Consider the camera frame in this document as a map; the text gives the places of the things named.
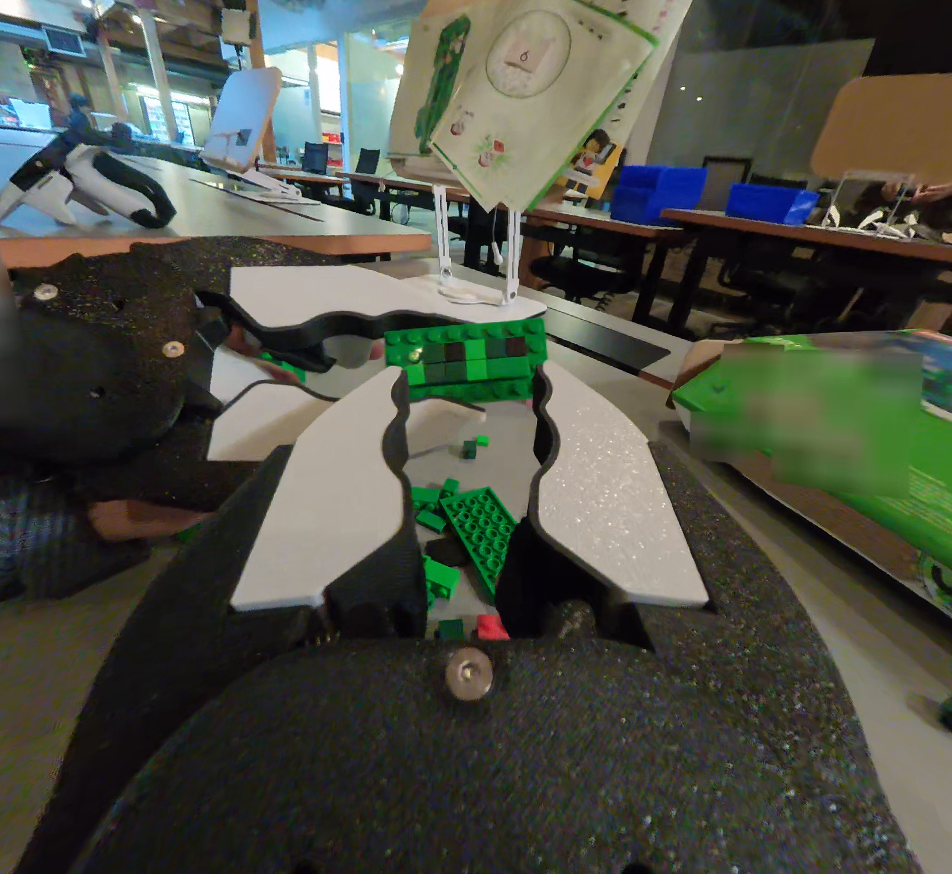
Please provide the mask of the grey mesh office chair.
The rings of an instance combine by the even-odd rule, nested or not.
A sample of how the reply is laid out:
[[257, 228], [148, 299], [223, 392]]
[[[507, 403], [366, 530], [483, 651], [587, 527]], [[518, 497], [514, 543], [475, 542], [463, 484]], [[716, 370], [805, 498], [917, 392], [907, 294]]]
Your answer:
[[706, 155], [702, 167], [707, 180], [696, 209], [725, 212], [734, 184], [747, 182], [752, 165], [751, 157]]

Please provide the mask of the spare white pistol-grip gripper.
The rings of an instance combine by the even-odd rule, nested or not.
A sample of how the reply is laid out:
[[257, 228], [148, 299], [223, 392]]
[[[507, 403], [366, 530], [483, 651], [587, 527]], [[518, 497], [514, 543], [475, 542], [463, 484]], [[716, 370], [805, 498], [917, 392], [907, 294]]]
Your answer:
[[177, 208], [159, 182], [129, 166], [95, 139], [63, 133], [34, 151], [2, 187], [1, 222], [22, 208], [57, 225], [78, 221], [77, 203], [106, 217], [116, 214], [147, 229], [168, 226]]

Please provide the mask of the green studded brick plate assembly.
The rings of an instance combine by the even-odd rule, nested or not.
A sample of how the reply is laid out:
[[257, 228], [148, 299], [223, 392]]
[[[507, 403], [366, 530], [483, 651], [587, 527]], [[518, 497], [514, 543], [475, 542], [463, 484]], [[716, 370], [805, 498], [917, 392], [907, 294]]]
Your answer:
[[389, 331], [384, 342], [387, 365], [406, 372], [411, 403], [526, 401], [547, 359], [541, 316]]

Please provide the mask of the person's left hand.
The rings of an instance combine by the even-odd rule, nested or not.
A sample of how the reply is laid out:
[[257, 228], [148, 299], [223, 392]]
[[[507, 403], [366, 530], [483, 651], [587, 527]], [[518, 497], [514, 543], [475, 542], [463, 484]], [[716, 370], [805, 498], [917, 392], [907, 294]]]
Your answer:
[[91, 504], [89, 523], [104, 541], [125, 543], [159, 540], [190, 530], [214, 516], [138, 500], [108, 500]]

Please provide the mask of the brown desk black legs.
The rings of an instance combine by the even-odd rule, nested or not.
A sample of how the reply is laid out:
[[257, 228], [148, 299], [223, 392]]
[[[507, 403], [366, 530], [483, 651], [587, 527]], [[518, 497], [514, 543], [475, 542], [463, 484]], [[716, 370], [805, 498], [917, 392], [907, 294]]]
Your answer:
[[530, 263], [542, 256], [572, 256], [572, 249], [595, 250], [626, 256], [636, 247], [645, 249], [641, 281], [631, 293], [636, 302], [631, 317], [636, 323], [661, 328], [651, 316], [667, 255], [690, 243], [688, 233], [672, 225], [634, 225], [613, 221], [607, 212], [578, 208], [567, 202], [540, 205], [527, 214], [520, 275], [525, 285], [547, 288], [530, 273]]

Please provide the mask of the person's left forearm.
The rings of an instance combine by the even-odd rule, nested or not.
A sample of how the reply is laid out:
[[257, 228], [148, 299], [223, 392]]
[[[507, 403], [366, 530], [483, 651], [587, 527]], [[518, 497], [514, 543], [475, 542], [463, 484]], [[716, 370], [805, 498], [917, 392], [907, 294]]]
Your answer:
[[137, 566], [141, 540], [108, 542], [61, 481], [29, 473], [1, 479], [1, 600], [62, 599]]

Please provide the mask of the grey desk with wooden edge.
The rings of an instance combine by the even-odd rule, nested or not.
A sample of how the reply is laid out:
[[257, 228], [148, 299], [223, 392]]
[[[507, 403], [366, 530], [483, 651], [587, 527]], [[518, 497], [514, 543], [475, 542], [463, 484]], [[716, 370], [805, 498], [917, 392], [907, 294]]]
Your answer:
[[75, 225], [59, 225], [21, 206], [2, 225], [2, 261], [9, 268], [41, 267], [73, 254], [125, 253], [132, 245], [171, 244], [200, 238], [244, 238], [278, 243], [331, 256], [418, 252], [429, 249], [429, 233], [393, 225], [324, 203], [283, 207], [239, 195], [217, 177], [169, 162], [127, 157], [125, 162], [155, 178], [177, 214], [160, 230], [149, 230], [115, 213], [98, 217], [72, 203]]

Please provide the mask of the blue storage bin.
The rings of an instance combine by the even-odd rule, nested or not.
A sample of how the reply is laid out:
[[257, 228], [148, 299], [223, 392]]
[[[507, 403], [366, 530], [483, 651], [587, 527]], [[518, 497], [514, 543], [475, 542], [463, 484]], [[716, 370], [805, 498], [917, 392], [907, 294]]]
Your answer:
[[697, 208], [707, 181], [704, 166], [623, 166], [610, 201], [610, 217], [634, 225], [667, 225], [663, 212]]
[[725, 204], [724, 215], [775, 225], [804, 225], [819, 194], [814, 191], [735, 183]]

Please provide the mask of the tan board on clear stand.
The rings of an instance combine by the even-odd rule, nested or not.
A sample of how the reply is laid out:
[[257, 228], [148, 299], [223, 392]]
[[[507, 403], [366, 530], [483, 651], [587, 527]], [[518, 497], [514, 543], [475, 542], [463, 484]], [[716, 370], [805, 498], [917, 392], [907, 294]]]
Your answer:
[[850, 180], [943, 187], [951, 180], [951, 75], [865, 76], [837, 94], [815, 143], [811, 170], [833, 181], [822, 221], [832, 225]]

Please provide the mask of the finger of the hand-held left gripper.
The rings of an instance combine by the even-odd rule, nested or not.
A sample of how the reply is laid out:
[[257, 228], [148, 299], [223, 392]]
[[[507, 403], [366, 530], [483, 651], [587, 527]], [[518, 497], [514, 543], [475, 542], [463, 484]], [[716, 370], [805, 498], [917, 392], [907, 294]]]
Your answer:
[[223, 345], [215, 350], [210, 392], [222, 410], [211, 424], [208, 462], [260, 463], [275, 448], [293, 444], [335, 403], [291, 373], [275, 377], [274, 370]]
[[446, 325], [421, 291], [357, 265], [234, 267], [227, 292], [197, 299], [264, 351], [317, 373], [361, 368], [388, 332]]

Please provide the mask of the scattered small green bricks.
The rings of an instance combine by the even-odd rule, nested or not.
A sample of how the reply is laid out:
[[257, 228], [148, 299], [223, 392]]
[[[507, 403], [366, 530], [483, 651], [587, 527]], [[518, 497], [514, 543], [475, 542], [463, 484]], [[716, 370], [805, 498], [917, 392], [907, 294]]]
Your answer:
[[427, 630], [435, 638], [475, 639], [481, 618], [495, 616], [482, 565], [472, 558], [470, 537], [460, 537], [443, 506], [446, 499], [475, 488], [467, 476], [468, 461], [488, 443], [484, 435], [466, 434], [457, 443], [411, 454], [408, 464], [415, 522], [425, 528]]

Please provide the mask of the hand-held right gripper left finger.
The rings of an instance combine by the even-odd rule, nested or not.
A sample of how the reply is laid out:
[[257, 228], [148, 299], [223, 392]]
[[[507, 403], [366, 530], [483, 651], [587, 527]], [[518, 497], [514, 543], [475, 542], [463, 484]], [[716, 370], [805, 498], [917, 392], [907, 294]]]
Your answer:
[[414, 585], [417, 536], [409, 456], [407, 373], [386, 368], [296, 440], [242, 575], [237, 611], [388, 601]]

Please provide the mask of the yellow leaflet with toy figure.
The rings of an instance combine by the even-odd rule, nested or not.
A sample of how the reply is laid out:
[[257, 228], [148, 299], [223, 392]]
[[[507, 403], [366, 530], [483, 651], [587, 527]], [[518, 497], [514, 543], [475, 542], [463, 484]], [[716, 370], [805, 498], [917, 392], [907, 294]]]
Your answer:
[[566, 194], [599, 200], [624, 154], [623, 144], [613, 141], [604, 129], [595, 128], [558, 183]]

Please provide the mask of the building instruction booklet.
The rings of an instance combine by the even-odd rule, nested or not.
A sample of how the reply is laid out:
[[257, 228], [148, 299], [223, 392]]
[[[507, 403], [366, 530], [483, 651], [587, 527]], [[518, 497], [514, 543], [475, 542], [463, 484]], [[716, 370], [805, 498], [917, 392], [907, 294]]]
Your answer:
[[528, 212], [602, 128], [625, 145], [694, 0], [483, 0], [412, 24], [387, 159]]

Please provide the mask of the pale book stand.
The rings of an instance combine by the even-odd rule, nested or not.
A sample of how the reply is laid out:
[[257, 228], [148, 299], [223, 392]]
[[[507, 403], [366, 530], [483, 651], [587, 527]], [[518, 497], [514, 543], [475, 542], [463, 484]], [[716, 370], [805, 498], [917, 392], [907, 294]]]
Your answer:
[[233, 72], [222, 89], [200, 158], [207, 165], [251, 184], [251, 197], [264, 202], [312, 204], [301, 190], [260, 172], [256, 163], [282, 89], [279, 68]]

